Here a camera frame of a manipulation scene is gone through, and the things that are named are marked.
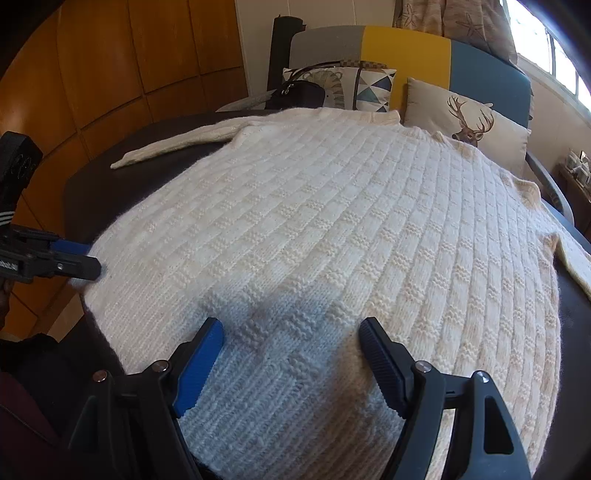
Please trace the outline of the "cream knitted sweater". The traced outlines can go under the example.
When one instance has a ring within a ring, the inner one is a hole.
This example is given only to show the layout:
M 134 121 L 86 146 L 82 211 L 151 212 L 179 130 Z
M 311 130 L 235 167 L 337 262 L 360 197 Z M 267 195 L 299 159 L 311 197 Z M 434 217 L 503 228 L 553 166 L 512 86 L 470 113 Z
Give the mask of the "cream knitted sweater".
M 180 419 L 192 454 L 224 479 L 377 478 L 403 422 L 356 337 L 374 317 L 443 372 L 488 371 L 538 467 L 561 370 L 554 262 L 588 289 L 590 257 L 536 184 L 397 114 L 328 108 L 225 120 L 123 163 L 214 140 L 98 237 L 83 293 L 128 373 L 221 320 Z

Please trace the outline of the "wooden side table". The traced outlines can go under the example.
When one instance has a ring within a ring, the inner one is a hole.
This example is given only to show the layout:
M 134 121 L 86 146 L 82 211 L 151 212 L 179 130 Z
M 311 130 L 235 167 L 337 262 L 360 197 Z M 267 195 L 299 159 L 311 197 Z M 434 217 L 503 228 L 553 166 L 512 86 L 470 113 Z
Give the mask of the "wooden side table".
M 564 164 L 558 164 L 555 170 L 556 181 L 571 206 L 575 226 L 585 231 L 590 225 L 590 193 Z

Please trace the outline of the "black handbag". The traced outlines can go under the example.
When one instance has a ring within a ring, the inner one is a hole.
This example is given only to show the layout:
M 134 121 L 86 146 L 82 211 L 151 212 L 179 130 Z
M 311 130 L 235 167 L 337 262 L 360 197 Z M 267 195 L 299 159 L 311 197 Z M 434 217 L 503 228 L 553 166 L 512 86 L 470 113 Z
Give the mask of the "black handbag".
M 325 103 L 325 89 L 310 81 L 284 82 L 266 101 L 269 110 L 319 108 Z

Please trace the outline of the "deer print cushion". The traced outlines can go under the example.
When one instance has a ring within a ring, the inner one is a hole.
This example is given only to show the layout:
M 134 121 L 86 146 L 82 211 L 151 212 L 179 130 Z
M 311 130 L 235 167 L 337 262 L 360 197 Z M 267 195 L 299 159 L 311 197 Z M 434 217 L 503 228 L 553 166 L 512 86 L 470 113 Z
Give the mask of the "deer print cushion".
M 405 124 L 472 145 L 514 175 L 523 175 L 530 130 L 485 104 L 410 77 Z

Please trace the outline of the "triangle pattern cushion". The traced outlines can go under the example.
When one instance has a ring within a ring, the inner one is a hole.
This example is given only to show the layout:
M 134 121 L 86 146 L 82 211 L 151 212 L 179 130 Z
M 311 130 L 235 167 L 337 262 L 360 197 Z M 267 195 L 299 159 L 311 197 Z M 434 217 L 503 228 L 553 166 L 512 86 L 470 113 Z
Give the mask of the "triangle pattern cushion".
M 322 62 L 302 68 L 284 68 L 283 80 L 308 82 L 325 92 L 322 106 L 387 113 L 397 70 L 363 61 Z

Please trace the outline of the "blue yellow grey sofa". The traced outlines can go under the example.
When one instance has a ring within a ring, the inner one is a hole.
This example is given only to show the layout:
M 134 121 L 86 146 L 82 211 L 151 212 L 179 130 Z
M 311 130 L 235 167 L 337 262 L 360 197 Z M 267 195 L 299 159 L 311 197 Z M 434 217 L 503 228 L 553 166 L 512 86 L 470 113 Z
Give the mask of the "blue yellow grey sofa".
M 283 83 L 283 70 L 341 60 L 384 64 L 397 70 L 390 106 L 407 109 L 408 80 L 429 83 L 482 104 L 527 127 L 531 81 L 517 67 L 468 44 L 393 27 L 343 25 L 304 29 L 301 19 L 277 17 L 270 40 L 266 93 Z

